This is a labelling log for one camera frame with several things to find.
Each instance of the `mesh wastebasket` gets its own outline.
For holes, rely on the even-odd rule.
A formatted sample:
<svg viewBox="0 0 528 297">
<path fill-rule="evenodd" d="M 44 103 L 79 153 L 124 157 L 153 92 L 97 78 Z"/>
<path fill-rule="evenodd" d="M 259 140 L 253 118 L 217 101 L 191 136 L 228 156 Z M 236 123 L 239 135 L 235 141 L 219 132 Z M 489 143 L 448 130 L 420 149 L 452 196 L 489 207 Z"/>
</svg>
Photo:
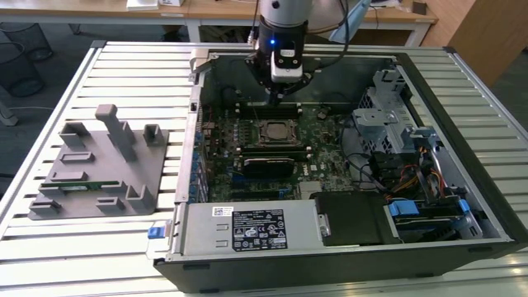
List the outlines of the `mesh wastebasket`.
<svg viewBox="0 0 528 297">
<path fill-rule="evenodd" d="M 44 87 L 20 43 L 0 43 L 0 85 L 13 97 L 33 95 Z"/>
<path fill-rule="evenodd" d="M 0 31 L 12 42 L 25 47 L 25 54 L 32 61 L 41 61 L 53 54 L 39 24 L 0 23 Z"/>
</svg>

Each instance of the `power supply label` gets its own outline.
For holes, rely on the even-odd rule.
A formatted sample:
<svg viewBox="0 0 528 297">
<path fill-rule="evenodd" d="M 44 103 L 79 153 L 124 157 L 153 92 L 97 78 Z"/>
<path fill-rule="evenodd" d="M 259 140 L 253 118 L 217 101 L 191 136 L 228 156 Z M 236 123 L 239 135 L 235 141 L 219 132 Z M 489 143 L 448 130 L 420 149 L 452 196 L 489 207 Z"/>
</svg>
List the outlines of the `power supply label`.
<svg viewBox="0 0 528 297">
<path fill-rule="evenodd" d="M 232 212 L 232 249 L 236 252 L 287 249 L 281 209 Z"/>
</svg>

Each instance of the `green circuit board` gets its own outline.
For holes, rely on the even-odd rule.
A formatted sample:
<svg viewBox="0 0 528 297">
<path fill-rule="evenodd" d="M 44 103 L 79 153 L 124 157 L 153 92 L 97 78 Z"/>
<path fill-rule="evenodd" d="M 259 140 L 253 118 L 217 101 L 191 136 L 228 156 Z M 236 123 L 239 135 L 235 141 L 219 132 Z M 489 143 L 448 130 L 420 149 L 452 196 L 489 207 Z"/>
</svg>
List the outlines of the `green circuit board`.
<svg viewBox="0 0 528 297">
<path fill-rule="evenodd" d="M 215 117 L 213 124 L 209 123 L 209 127 L 215 128 L 207 133 L 209 202 L 232 201 L 236 193 L 248 192 L 253 194 L 281 192 L 277 199 L 300 199 L 297 185 L 307 181 L 319 181 L 323 191 L 353 189 L 352 177 L 336 140 L 343 127 L 341 116 L 329 115 L 320 120 L 319 106 L 307 106 L 301 109 L 300 118 L 289 122 L 295 125 L 296 140 L 311 147 L 311 158 L 308 161 L 296 162 L 293 174 L 287 179 L 256 181 L 244 179 L 236 148 L 240 145 L 259 145 L 259 126 L 263 121 L 236 119 L 233 110 L 224 110 L 221 113 L 220 110 L 216 111 L 221 116 Z"/>
</svg>

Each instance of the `motherboard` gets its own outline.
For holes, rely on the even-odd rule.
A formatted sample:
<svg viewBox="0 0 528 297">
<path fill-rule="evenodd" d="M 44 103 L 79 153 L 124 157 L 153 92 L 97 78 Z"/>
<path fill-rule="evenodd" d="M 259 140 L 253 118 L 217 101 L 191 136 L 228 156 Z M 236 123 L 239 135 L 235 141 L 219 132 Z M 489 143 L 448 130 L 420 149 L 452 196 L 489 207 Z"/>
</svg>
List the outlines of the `motherboard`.
<svg viewBox="0 0 528 297">
<path fill-rule="evenodd" d="M 307 199 L 355 188 L 328 106 L 205 109 L 209 202 Z"/>
</svg>

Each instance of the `wooden desk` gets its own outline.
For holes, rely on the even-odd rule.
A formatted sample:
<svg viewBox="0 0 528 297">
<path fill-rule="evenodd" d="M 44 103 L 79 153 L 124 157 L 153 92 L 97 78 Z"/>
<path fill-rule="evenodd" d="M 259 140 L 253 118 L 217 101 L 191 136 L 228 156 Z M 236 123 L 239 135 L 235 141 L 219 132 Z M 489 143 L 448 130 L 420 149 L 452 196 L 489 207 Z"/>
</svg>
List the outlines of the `wooden desk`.
<svg viewBox="0 0 528 297">
<path fill-rule="evenodd" d="M 192 0 L 187 17 L 193 22 L 193 26 L 201 25 L 243 25 L 251 26 L 255 14 L 255 3 L 236 0 Z M 339 9 L 335 15 L 327 15 L 328 24 L 317 27 L 325 27 L 337 23 L 343 17 Z M 407 30 L 412 31 L 405 46 L 420 46 L 421 40 L 429 30 L 429 26 L 439 19 L 429 12 L 427 15 L 419 15 L 404 12 L 396 8 L 380 8 L 376 11 L 368 11 L 361 29 L 380 30 Z"/>
<path fill-rule="evenodd" d="M 187 25 L 191 42 L 200 42 L 201 25 L 251 26 L 255 4 L 233 0 L 185 0 L 181 7 L 127 11 L 127 0 L 1 0 L 0 22 L 67 24 Z M 409 30 L 408 46 L 419 46 L 436 23 L 433 15 L 385 8 L 369 11 L 361 29 Z"/>
</svg>

